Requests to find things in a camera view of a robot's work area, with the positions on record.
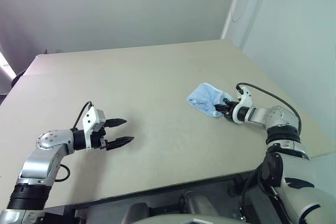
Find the blue cloth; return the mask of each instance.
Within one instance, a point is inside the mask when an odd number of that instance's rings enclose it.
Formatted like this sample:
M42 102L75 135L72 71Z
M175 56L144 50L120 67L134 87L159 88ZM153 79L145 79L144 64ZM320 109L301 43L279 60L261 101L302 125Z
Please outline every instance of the blue cloth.
M224 98L232 101L229 94L204 82L187 97L187 103L209 116L218 118L223 114L216 111L214 105L225 104Z

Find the black cable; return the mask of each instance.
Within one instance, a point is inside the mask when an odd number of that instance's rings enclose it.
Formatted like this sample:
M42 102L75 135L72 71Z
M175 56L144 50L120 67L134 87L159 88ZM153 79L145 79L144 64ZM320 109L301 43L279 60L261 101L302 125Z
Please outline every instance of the black cable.
M275 195L270 194L269 192L267 192L267 191L265 190L265 188L263 187L263 185L262 185L262 183L261 183L261 172L262 172L262 171L263 171L262 169L259 169L259 171L258 171L257 184L258 184L259 189L260 189L265 195L267 195L268 197L270 197L270 198L274 198L274 199L278 199Z
M299 130L299 135L300 135L300 133L301 133L301 118L300 118L299 113L293 108L292 105L290 105L290 104L289 104L288 102L286 102L284 99L281 99L280 97L276 96L275 94L272 94L272 93L270 93L270 92L268 92L268 91L266 91L266 90L264 90L264 89L262 89L262 88L260 88L260 87L257 87L257 86L255 86L255 85L253 85L253 84L250 84L250 83L240 82L240 83L238 83L238 84L236 85L236 89L237 89L237 90L239 91L239 93L241 93L241 94L242 94L243 91L242 91L242 89L240 88L239 85L245 85L245 86L250 86L250 87L252 87L252 88L255 88L255 89L257 89L257 90L259 90L259 91L261 91L261 92L263 92L263 93L265 93L265 94L268 94L268 95L270 95L271 97L273 97L273 98L279 100L280 102L282 102L283 104L285 104L287 107L289 107L289 108L294 112L294 114L297 116L297 118L299 119L299 128L298 128L298 130Z
M61 179L55 179L55 182L63 182L66 181L69 177L70 177L70 169L68 166L60 164L60 167L63 167L65 170L67 170L67 176L65 178L61 178Z
M248 216L247 213L247 208L246 208L246 203L245 203L245 199L246 199L246 191L248 189L249 184L251 183L252 179L254 178L254 176L259 172L259 170L261 169L262 163L260 165L258 165L258 167L253 171L253 173L251 174L251 176L247 179L245 185L244 185L244 189L243 189L243 193L241 194L241 203L243 206L243 210L245 211L245 215Z
M83 106L82 110L80 111L80 113L79 113L79 115L78 115L78 117L77 117L77 119L75 121L75 124L73 125L72 128L76 128L77 123L78 123L80 117L82 116L82 114L84 112L84 109L86 108L87 105L89 105L89 109L90 109L92 107L92 102L91 101L86 102L86 104Z

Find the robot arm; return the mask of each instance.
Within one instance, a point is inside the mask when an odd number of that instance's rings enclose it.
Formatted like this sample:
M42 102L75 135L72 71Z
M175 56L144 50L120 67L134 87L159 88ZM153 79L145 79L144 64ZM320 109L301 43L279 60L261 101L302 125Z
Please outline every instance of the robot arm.
M235 123L253 124L267 131L267 153L261 180L295 224L334 223L335 199L314 187L312 164L300 141L299 118L281 106L252 106L247 87L239 88L240 102L225 101L216 110Z
M7 209L0 214L0 224L42 223L44 205L54 182L64 181L70 174L61 165L64 156L75 151L92 148L105 148L107 151L122 147L133 137L121 137L108 142L104 139L105 127L115 127L125 123L124 119L105 119L104 112L93 105L83 117L83 130L73 127L70 130L54 130L41 134L35 150L26 159ZM60 167L66 167L68 176L57 180Z

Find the white wall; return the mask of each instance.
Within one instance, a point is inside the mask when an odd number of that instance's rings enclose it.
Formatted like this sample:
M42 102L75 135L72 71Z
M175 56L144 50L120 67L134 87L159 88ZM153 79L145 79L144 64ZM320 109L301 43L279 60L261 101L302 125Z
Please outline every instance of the white wall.
M263 0L232 0L221 39L229 38L242 49Z
M20 72L68 52L218 39L231 0L0 0L0 44Z
M336 144L335 0L262 0L257 11L244 53ZM317 187L334 195L335 160L335 154L313 158Z

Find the table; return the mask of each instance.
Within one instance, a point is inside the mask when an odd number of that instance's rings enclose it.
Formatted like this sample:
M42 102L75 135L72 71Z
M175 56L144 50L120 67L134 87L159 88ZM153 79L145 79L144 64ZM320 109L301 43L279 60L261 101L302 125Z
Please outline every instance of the table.
M135 139L109 152L82 150L65 157L62 163L70 167L70 178L54 184L46 207L256 168L265 155L265 131L210 118L186 103L202 82L235 96L235 84L243 81L298 108L226 40L37 56L0 106L0 207L5 208L37 136L71 128L88 100L107 118L128 120L107 129L106 139L126 135ZM279 104L252 88L251 93L256 106ZM298 112L308 154L333 152L334 145L318 125Z

